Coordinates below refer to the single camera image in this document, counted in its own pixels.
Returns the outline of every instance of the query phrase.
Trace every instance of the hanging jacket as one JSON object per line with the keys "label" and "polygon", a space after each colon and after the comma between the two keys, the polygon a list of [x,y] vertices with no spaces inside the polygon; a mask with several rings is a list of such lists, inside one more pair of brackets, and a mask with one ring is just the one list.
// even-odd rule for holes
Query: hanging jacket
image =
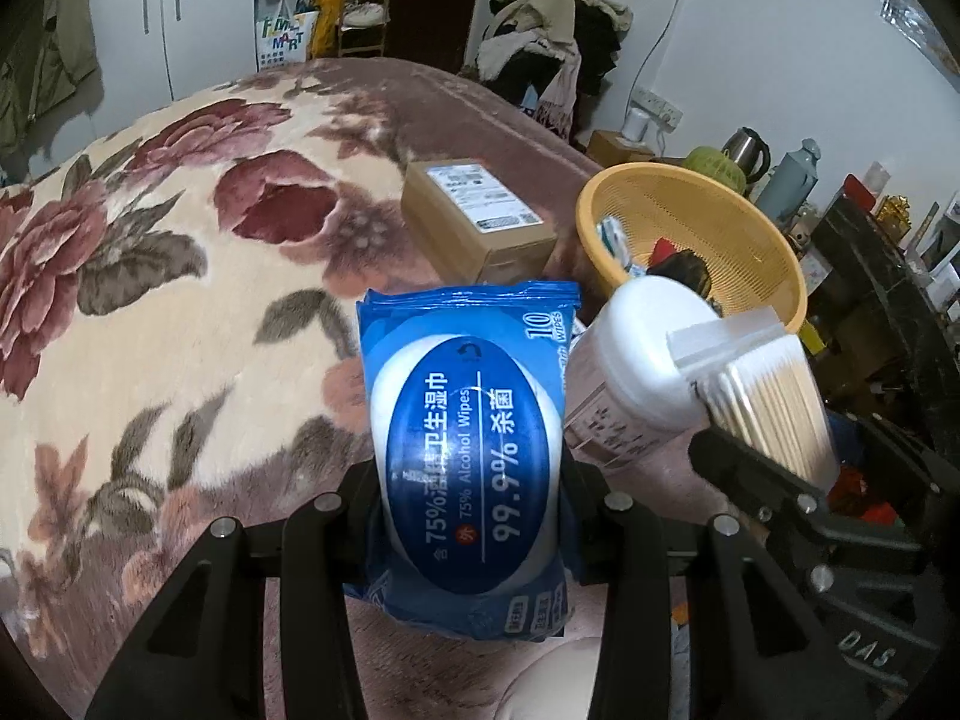
{"label": "hanging jacket", "polygon": [[44,0],[0,65],[0,153],[16,151],[30,125],[96,69],[90,0]]}

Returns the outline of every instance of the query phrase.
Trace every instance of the yellow plastic basket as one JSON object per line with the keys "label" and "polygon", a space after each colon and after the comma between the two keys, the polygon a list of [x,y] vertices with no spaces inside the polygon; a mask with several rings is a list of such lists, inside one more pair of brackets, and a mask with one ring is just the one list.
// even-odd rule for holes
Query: yellow plastic basket
{"label": "yellow plastic basket", "polygon": [[769,305],[787,331],[800,330],[806,316],[800,263],[773,223],[734,191],[683,167],[650,162],[595,175],[577,201],[577,231],[611,295],[628,276],[597,235],[607,215],[623,224],[641,264],[659,238],[699,254],[713,281],[710,296],[726,316]]}

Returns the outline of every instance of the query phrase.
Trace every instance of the alcohol wipes package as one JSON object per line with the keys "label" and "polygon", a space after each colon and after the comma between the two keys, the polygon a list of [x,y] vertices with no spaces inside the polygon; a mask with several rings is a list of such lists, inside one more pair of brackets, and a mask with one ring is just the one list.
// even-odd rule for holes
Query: alcohol wipes package
{"label": "alcohol wipes package", "polygon": [[568,616],[558,551],[568,282],[368,293],[358,304],[383,500],[358,594],[476,640]]}

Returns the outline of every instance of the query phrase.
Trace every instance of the kettle handle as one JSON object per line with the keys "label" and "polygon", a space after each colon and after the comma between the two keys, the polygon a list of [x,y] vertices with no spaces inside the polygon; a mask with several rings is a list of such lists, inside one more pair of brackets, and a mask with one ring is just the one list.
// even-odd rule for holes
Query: kettle handle
{"label": "kettle handle", "polygon": [[752,184],[757,181],[760,181],[760,178],[765,175],[767,170],[770,170],[770,146],[767,146],[763,141],[763,138],[760,135],[757,135],[755,129],[750,129],[750,127],[744,127],[743,131],[746,132],[751,138],[754,138],[757,143],[760,144],[760,167],[754,170],[750,175],[747,176],[747,183]]}

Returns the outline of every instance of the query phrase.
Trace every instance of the white bottle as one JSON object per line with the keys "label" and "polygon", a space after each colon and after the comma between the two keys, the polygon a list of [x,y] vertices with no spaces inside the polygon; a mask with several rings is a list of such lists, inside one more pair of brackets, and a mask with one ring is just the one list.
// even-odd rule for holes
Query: white bottle
{"label": "white bottle", "polygon": [[640,276],[620,287],[570,353],[563,435],[576,459],[619,469],[709,421],[670,356],[667,334],[715,322],[683,284]]}

